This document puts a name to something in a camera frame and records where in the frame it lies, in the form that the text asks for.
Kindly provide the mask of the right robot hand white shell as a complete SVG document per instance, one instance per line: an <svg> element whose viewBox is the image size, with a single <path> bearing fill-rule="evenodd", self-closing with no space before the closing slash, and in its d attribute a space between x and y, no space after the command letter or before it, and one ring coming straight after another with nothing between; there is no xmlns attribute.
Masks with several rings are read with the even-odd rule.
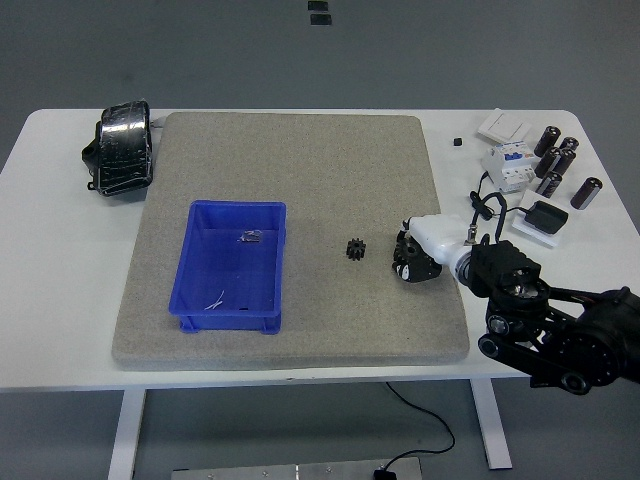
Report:
<svg viewBox="0 0 640 480"><path fill-rule="evenodd" d="M458 215L410 217L396 236L392 268L403 281L420 283L435 279L446 267L467 285L476 234L477 226Z"/></svg>

